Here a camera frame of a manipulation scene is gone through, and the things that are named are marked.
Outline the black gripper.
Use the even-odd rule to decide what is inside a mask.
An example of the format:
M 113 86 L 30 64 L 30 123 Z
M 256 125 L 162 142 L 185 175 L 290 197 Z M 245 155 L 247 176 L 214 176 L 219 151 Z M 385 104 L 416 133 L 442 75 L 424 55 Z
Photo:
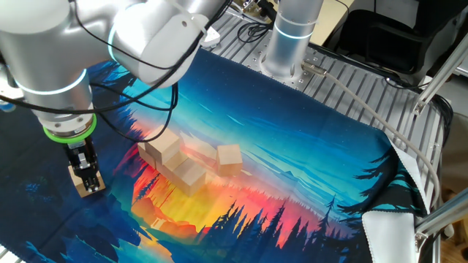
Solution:
M 91 137 L 72 144 L 64 144 L 63 149 L 71 165 L 71 175 L 80 178 L 84 190 L 94 193 L 99 190 L 96 151 Z

